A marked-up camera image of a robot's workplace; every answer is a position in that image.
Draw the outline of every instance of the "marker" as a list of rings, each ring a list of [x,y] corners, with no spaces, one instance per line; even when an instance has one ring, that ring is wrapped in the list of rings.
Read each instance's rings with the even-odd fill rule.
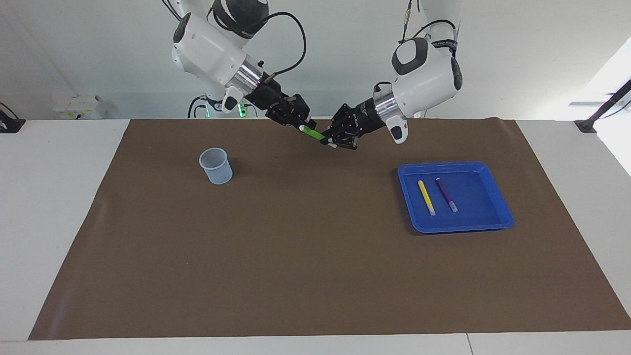
[[[454,212],[458,212],[458,208],[456,207],[456,203],[454,202],[454,199],[451,198],[449,191],[447,191],[447,187],[445,186],[445,184],[442,182],[442,180],[439,177],[436,178],[436,184],[438,184],[438,187],[440,188],[440,192],[442,192],[442,195],[445,196],[445,200],[447,200],[447,203],[451,207],[451,210]]]
[[[427,193],[427,189],[425,188],[425,184],[423,184],[423,180],[418,181],[418,187],[421,189],[421,193],[423,194],[423,198],[425,199],[427,209],[430,211],[430,215],[436,215],[436,211],[433,209],[432,200],[430,199],[430,194]]]
[[[306,135],[309,135],[317,140],[323,140],[325,138],[319,132],[312,130],[311,128],[305,126],[304,124],[301,124],[300,127],[298,128],[300,129],[302,133],[305,133]]]

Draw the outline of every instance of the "blue tray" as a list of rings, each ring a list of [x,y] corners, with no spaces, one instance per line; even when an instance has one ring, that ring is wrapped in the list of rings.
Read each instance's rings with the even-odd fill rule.
[[[458,212],[453,212],[436,184],[447,186]],[[513,216],[491,171],[481,162],[407,164],[399,167],[399,180],[414,228],[425,234],[489,231],[510,228]],[[425,184],[436,211],[431,216],[418,181]]]

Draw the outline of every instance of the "translucent blue cup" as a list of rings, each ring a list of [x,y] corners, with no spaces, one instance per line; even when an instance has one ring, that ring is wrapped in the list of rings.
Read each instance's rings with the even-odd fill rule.
[[[232,168],[228,162],[228,154],[221,148],[210,148],[199,156],[201,166],[208,179],[215,185],[225,184],[232,178]]]

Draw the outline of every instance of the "white table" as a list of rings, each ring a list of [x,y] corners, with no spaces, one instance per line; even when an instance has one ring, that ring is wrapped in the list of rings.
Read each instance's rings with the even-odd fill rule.
[[[0,135],[0,354],[631,354],[631,331],[26,341],[129,121]],[[519,127],[627,313],[631,177],[570,122]]]

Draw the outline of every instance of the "yellow marker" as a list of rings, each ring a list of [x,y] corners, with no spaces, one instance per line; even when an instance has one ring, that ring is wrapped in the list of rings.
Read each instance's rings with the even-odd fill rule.
[[[432,200],[430,199],[430,194],[427,193],[427,189],[425,188],[425,184],[423,184],[422,180],[418,181],[418,187],[421,189],[421,193],[425,199],[427,209],[430,211],[430,215],[436,215],[436,211],[433,209]]]

